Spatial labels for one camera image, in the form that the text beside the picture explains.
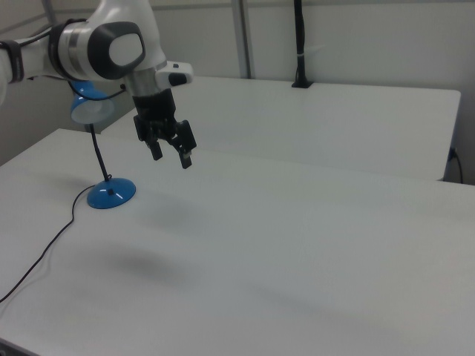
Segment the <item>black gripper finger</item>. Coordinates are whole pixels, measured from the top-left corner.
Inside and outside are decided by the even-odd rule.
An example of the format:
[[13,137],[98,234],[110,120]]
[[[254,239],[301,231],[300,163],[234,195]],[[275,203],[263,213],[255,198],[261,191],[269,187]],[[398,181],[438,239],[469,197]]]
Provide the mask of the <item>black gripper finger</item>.
[[153,160],[157,161],[163,157],[163,152],[157,138],[152,130],[151,123],[141,116],[134,117],[134,124],[139,141],[144,142],[151,151]]
[[167,142],[178,152],[183,169],[192,165],[192,150],[197,147],[194,134],[187,120],[172,122],[167,127]]

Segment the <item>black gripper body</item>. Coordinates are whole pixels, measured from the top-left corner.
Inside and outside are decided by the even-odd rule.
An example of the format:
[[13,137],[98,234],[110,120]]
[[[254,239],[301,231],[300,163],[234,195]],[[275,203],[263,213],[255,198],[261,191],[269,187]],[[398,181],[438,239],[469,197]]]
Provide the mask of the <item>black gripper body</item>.
[[139,122],[157,123],[164,128],[176,123],[174,118],[176,106],[171,90],[163,90],[150,96],[134,96],[133,101]]

